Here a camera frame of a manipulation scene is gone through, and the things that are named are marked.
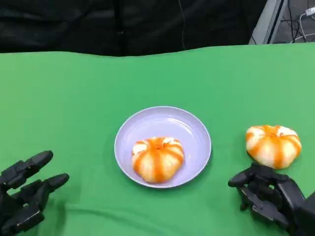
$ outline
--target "black backdrop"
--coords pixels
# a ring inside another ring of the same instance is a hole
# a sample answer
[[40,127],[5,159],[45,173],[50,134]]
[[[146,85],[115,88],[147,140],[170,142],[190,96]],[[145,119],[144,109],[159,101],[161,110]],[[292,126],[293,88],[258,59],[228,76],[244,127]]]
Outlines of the black backdrop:
[[0,0],[0,52],[127,56],[248,44],[266,1]]

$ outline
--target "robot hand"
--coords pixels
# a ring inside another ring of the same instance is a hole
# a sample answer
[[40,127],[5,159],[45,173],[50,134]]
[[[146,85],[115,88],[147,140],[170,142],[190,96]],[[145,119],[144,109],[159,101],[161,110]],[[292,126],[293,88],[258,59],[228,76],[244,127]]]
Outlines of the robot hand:
[[236,187],[241,195],[241,210],[250,207],[255,216],[277,223],[291,236],[309,235],[300,224],[305,197],[287,175],[253,162],[230,179],[228,185]]
[[18,161],[0,176],[0,236],[13,236],[27,231],[44,220],[43,210],[49,194],[63,186],[69,175],[61,174],[44,181],[25,185],[9,196],[9,189],[21,187],[53,158],[51,151],[41,152],[27,161]]

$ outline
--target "pumpkin-shaped bun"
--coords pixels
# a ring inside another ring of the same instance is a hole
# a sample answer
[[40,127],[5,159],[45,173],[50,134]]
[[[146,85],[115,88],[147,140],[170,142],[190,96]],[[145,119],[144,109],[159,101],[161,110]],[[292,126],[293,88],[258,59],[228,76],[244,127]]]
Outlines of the pumpkin-shaped bun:
[[247,152],[258,163],[274,169],[288,167],[301,148],[295,131],[283,126],[252,126],[246,132]]
[[170,180],[183,162],[183,147],[174,138],[141,140],[132,148],[133,169],[148,183]]

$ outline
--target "plate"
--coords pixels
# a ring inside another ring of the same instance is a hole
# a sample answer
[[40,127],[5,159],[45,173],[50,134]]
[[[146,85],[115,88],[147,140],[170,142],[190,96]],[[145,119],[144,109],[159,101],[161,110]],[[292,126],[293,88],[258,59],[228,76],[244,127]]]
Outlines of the plate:
[[[132,147],[139,140],[165,136],[182,143],[184,163],[171,180],[147,183],[132,168]],[[175,107],[152,107],[123,123],[115,138],[114,151],[119,167],[133,181],[152,188],[171,188],[192,180],[204,169],[210,158],[211,139],[204,124],[193,114]]]

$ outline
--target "green tablecloth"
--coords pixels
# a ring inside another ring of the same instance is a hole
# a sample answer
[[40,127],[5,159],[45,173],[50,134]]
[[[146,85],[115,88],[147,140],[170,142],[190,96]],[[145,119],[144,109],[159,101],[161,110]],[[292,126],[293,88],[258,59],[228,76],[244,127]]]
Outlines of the green tablecloth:
[[[248,167],[251,125],[291,127],[300,158],[283,173],[306,196],[315,191],[315,44],[212,47],[148,57],[71,53],[0,55],[0,168],[51,149],[37,178],[67,172],[46,220],[27,235],[279,236],[276,226],[239,211],[227,181]],[[212,159],[174,189],[143,187],[116,164],[122,123],[147,107],[169,105],[199,117],[212,138]]]

